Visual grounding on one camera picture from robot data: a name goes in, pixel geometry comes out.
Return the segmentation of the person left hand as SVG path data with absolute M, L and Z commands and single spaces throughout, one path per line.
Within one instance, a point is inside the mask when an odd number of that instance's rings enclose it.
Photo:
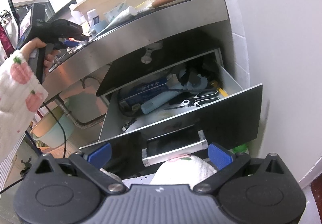
M 29 58 L 33 55 L 34 51 L 38 51 L 38 56 L 42 57 L 42 51 L 46 53 L 46 43 L 44 43 L 41 39 L 38 37 L 30 40 L 27 42 L 20 50 L 20 53 L 23 55 L 24 59 L 28 62 Z M 60 50 L 52 49 L 50 52 L 48 52 L 44 57 L 41 59 L 43 61 L 43 73 L 45 76 L 49 74 L 49 70 L 51 66 L 53 65 L 54 58 L 59 53 L 61 53 Z

